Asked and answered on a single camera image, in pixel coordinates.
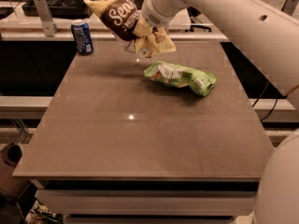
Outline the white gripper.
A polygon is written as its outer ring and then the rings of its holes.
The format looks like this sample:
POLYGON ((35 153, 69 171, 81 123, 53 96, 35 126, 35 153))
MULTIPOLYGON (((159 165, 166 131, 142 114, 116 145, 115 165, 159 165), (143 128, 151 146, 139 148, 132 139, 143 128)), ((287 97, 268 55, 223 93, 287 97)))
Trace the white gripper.
POLYGON ((137 55, 151 55, 147 38, 144 36, 152 33, 152 27, 165 26, 172 20, 170 0, 144 0, 142 16, 135 25, 133 34, 138 38, 135 41, 135 53, 137 55))

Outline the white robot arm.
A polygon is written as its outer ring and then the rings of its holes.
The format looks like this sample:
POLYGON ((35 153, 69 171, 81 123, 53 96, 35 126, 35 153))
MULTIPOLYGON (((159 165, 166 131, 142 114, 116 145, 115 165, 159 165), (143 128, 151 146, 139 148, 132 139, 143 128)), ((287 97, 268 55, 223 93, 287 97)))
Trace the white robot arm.
MULTIPOLYGON (((152 26, 194 7, 238 47, 299 108, 299 22, 261 0, 144 0, 152 26)), ((299 224, 299 137, 293 132, 272 153, 255 199, 252 224, 299 224)))

